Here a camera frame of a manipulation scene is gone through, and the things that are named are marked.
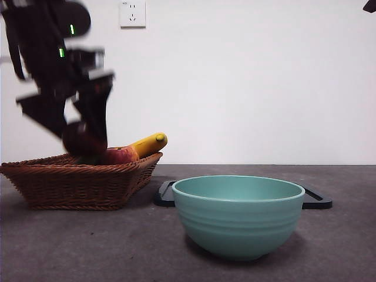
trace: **red apple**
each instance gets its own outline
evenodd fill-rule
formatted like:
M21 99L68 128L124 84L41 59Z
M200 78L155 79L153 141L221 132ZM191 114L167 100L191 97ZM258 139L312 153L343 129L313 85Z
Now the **red apple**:
M112 164L124 164L124 163L132 163L134 161L139 160L139 155L137 152L131 147L112 147L108 148L106 152L100 158L101 165L112 165Z

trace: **bowl rim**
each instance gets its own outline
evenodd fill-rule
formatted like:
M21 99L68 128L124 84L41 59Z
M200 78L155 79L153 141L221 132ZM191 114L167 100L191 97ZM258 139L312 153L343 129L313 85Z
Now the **bowl rim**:
M189 193L186 193L186 192L182 192L175 187L177 184L191 180L191 179L201 179L201 178L209 178L209 177L229 177L229 176L230 177L247 177L247 178L249 177L249 178L258 178L258 179L269 179L269 180L274 180L274 181L277 181L277 182L283 182L283 183L287 183L287 184L293 185L295 187L298 187L300 189L300 193L297 194L297 195L291 196L291 197L285 197L285 198L279 198L279 199L234 200L234 199L220 199L220 198L197 196L197 195L189 194ZM176 181L172 184L172 190L175 193L180 194L182 196L191 197L191 198L195 198L195 199L216 201L216 202L237 202L237 203L269 203L269 202L288 201L288 200L293 200L293 199L296 199L296 198L299 198L299 197L303 197L304 194L306 193L306 190L302 186L300 186L299 184L290 182L290 181L276 179L276 178L272 178L272 177L252 176L252 175L237 175L237 174L218 174L218 175L214 174L214 175L195 176L195 177L180 179L180 180L178 180L178 181Z

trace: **white wall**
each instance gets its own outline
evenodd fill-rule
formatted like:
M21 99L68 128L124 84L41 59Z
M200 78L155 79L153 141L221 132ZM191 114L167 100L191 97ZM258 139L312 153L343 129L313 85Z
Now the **white wall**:
M160 163L376 164L366 0L147 0L146 29L120 29L119 2L84 1L92 29L68 43L116 72L110 146L164 131ZM1 68L2 161L63 153L15 104L33 84Z

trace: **banana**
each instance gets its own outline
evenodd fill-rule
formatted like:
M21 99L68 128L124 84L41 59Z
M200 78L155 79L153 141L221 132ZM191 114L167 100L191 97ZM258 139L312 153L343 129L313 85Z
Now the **banana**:
M133 147L140 159L150 156L167 145L167 136L157 132L128 146Z

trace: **green led light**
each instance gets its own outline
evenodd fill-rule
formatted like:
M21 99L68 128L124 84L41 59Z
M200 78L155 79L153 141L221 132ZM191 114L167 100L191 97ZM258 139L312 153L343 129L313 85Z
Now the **green led light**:
M65 55L64 55L64 49L63 48L59 48L59 54L60 54L60 58L64 58Z

